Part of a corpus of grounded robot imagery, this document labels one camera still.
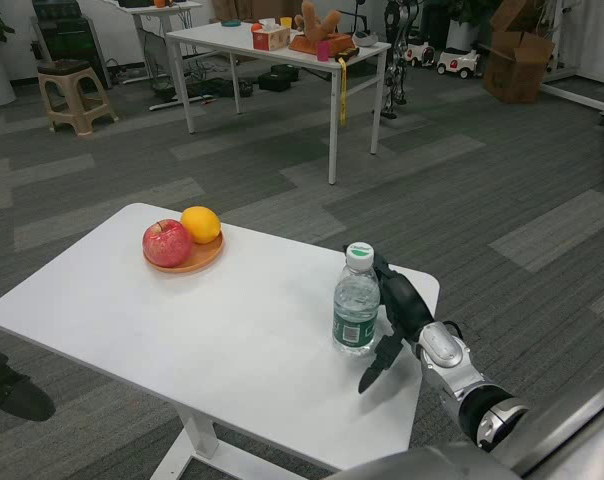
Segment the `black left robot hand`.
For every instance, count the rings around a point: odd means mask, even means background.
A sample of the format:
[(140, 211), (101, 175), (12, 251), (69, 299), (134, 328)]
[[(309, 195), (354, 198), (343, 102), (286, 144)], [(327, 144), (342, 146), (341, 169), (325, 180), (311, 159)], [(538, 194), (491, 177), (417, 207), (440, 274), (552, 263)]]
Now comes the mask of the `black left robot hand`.
[(0, 410), (25, 420), (44, 422), (56, 412), (53, 400), (31, 378), (14, 370), (0, 352)]

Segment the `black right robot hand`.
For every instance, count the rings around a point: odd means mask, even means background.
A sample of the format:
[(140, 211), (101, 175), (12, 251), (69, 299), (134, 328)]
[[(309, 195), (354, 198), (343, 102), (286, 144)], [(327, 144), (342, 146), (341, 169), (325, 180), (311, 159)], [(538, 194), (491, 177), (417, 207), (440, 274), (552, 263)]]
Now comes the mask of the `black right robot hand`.
[(434, 321), (408, 278), (391, 269), (365, 242), (343, 247), (345, 267), (333, 295), (333, 340), (345, 351), (374, 352), (358, 392), (364, 393), (390, 369), (406, 342)]

